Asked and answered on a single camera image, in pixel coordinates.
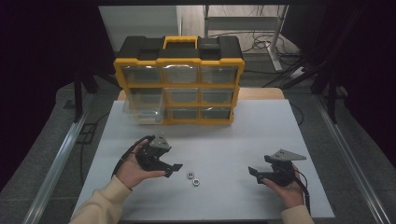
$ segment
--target yellow handle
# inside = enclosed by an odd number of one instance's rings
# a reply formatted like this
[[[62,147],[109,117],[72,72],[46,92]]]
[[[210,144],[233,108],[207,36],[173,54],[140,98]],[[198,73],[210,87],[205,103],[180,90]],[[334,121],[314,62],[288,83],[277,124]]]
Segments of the yellow handle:
[[[194,43],[195,48],[198,48],[198,36],[196,35],[175,35],[166,36],[165,42],[163,43],[163,48],[166,49],[168,43]]]

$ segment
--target forearm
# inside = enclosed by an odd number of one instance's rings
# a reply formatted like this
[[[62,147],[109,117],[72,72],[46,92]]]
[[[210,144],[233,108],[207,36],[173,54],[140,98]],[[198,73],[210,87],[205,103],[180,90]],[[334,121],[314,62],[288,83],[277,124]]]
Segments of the forearm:
[[[305,205],[298,205],[284,210],[281,213],[284,224],[313,224],[314,220],[308,213]]]
[[[117,223],[122,204],[132,193],[115,176],[103,189],[96,190],[73,215],[70,223]]]

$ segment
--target floor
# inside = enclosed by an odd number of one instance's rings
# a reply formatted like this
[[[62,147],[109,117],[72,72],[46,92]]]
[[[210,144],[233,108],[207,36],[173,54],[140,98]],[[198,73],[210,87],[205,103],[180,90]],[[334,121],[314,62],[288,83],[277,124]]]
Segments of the floor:
[[[232,7],[212,7],[212,15],[231,16],[238,10]],[[277,7],[268,9],[268,13],[277,13]],[[183,22],[184,35],[192,35],[191,27],[202,35],[202,10],[186,7]],[[244,13],[255,14],[258,7],[245,8]],[[240,34],[241,48],[251,47],[252,33]],[[278,41],[279,51],[298,53],[298,50],[288,40]],[[263,73],[246,72],[240,80],[241,87],[261,87],[267,85],[276,87],[287,81],[288,76],[271,74],[274,68],[265,49],[254,49],[244,54],[246,69]],[[296,58],[286,57],[283,67],[296,62]],[[293,112],[303,138],[316,166],[323,188],[335,213],[335,218],[315,219],[316,223],[388,223],[377,222],[370,204],[366,200],[359,181],[351,172],[342,150],[332,136],[329,126],[318,107],[318,98],[312,95],[309,87],[314,77],[284,90],[285,97],[293,104]],[[74,210],[78,195],[84,183],[99,144],[101,134],[106,125],[106,115],[112,103],[117,99],[120,88],[97,77],[99,91],[94,97],[89,115],[86,119],[86,129],[96,127],[93,134],[81,134],[74,145],[65,164],[63,172],[57,181],[49,202],[43,211],[39,223],[67,223]],[[37,191],[56,157],[74,118],[74,88],[68,85],[57,93],[57,102],[42,133],[37,137],[28,156],[8,182],[0,194],[0,223],[21,223],[25,218]],[[364,177],[374,189],[377,199],[382,203],[390,221],[396,221],[396,170],[389,163],[380,148],[354,120],[344,107],[343,99],[336,102],[337,128],[347,141],[353,157],[359,164]],[[270,220],[268,223],[281,223]]]

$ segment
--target black curtain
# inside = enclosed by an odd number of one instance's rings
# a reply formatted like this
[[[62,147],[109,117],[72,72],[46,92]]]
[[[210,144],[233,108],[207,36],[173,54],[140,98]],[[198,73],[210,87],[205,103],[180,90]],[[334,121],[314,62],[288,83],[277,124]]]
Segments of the black curtain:
[[[396,167],[396,7],[370,1],[340,52],[346,107]]]
[[[79,72],[95,91],[93,76],[114,74],[114,53],[98,7],[14,0],[1,2],[0,15],[3,188],[48,120],[57,90]]]

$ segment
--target yellow tool box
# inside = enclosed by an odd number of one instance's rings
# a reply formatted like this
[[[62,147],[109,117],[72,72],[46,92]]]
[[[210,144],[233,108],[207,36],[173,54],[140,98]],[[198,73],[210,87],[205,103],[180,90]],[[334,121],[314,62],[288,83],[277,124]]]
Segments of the yellow tool box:
[[[233,122],[245,68],[236,36],[128,36],[114,67],[138,123]]]

